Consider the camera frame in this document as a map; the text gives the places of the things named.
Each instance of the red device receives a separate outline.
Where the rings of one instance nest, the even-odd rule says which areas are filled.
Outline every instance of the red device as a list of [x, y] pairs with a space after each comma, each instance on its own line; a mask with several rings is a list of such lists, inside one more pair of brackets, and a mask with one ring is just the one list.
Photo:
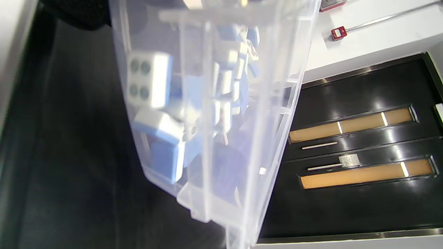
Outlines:
[[348, 33], [346, 32], [346, 29], [344, 26], [335, 28], [331, 30], [331, 37], [333, 41], [338, 41], [346, 37]]
[[409, 10], [406, 10], [406, 11], [403, 11], [403, 12], [399, 12], [397, 14], [392, 14], [390, 16], [385, 16], [385, 17], [379, 18], [379, 19], [374, 20], [374, 21], [370, 21], [370, 22], [367, 22], [367, 23], [364, 23], [364, 24], [357, 25], [355, 27], [350, 27], [348, 29], [346, 29], [344, 26], [341, 26], [341, 27], [338, 27], [338, 28], [335, 28], [335, 29], [331, 30], [331, 37], [332, 37], [333, 41], [338, 41], [338, 40], [341, 40], [341, 39], [345, 38], [348, 35], [348, 33], [351, 32], [351, 31], [354, 31], [354, 30], [357, 30], [357, 29], [361, 29], [361, 28], [364, 28], [364, 27], [367, 27], [367, 26], [370, 26], [370, 25], [373, 25], [373, 24], [376, 24], [376, 23], [379, 23], [379, 22], [384, 22], [384, 21], [389, 20], [391, 18], [396, 18], [396, 17], [402, 16], [402, 15], [411, 13], [413, 11], [416, 11], [416, 10], [419, 10], [419, 9], [423, 9], [423, 8], [429, 7], [429, 6], [434, 5], [434, 4], [439, 4], [439, 3], [443, 3], [443, 0], [434, 0], [433, 2], [430, 2], [428, 4], [425, 4], [425, 5], [422, 5], [422, 6], [418, 6], [416, 8], [409, 9]]
[[345, 4], [347, 0], [322, 0], [320, 5], [320, 12], [324, 12]]

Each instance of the plastic bin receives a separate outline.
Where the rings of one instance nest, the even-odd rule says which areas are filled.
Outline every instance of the plastic bin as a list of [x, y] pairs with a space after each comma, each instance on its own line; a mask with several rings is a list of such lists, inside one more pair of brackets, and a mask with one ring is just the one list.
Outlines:
[[110, 0], [145, 176], [193, 218], [224, 226], [227, 248], [247, 248], [266, 213], [320, 0], [203, 1], [198, 10], [150, 2]]

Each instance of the dark floor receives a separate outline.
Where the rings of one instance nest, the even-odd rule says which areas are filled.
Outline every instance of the dark floor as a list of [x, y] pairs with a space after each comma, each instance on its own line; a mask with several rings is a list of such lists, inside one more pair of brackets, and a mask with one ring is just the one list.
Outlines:
[[141, 170], [111, 28], [39, 14], [0, 146], [0, 248], [224, 248]]

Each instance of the metal plate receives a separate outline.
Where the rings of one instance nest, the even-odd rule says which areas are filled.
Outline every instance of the metal plate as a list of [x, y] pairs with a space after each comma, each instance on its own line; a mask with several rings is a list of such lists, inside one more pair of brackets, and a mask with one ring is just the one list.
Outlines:
[[344, 164], [342, 167], [357, 167], [360, 166], [360, 160], [357, 154], [339, 156], [340, 163]]

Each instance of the metal rod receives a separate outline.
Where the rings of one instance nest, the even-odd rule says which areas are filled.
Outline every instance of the metal rod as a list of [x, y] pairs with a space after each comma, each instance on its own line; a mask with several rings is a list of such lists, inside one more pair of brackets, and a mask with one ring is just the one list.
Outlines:
[[312, 145], [312, 146], [306, 146], [306, 147], [302, 147], [302, 150], [313, 149], [313, 148], [318, 148], [318, 147], [324, 147], [324, 146], [329, 146], [329, 145], [334, 145], [334, 144], [337, 144], [337, 142], [325, 143], [325, 144], [317, 144], [317, 145]]
[[386, 21], [386, 20], [389, 20], [389, 19], [392, 19], [392, 18], [396, 18], [396, 17], [402, 16], [402, 15], [414, 12], [416, 10], [420, 10], [420, 9], [429, 7], [429, 6], [437, 4], [439, 2], [443, 3], [443, 0], [436, 0], [436, 1], [432, 2], [432, 3], [428, 3], [428, 4], [425, 4], [423, 6], [419, 6], [419, 7], [416, 7], [416, 8], [413, 8], [413, 9], [409, 9], [409, 10], [406, 10], [406, 11], [403, 11], [403, 12], [399, 12], [399, 13], [396, 13], [396, 14], [392, 14], [390, 16], [385, 16], [385, 17], [379, 18], [379, 19], [374, 20], [374, 21], [370, 21], [370, 22], [367, 22], [367, 23], [364, 23], [364, 24], [357, 25], [357, 26], [352, 27], [352, 28], [347, 28], [346, 32], [351, 32], [351, 31], [354, 31], [356, 29], [363, 28], [363, 27], [366, 27], [366, 26], [369, 26], [369, 25], [372, 25], [372, 24], [375, 24], [375, 23], [379, 23], [379, 22], [383, 22], [383, 21]]
[[338, 167], [338, 166], [344, 166], [344, 163], [337, 163], [337, 164], [330, 164], [330, 165], [325, 165], [325, 166], [318, 166], [318, 167], [311, 167], [308, 168], [308, 171], [313, 171], [313, 170], [319, 170], [319, 169], [328, 169], [328, 168], [334, 168], [334, 167]]

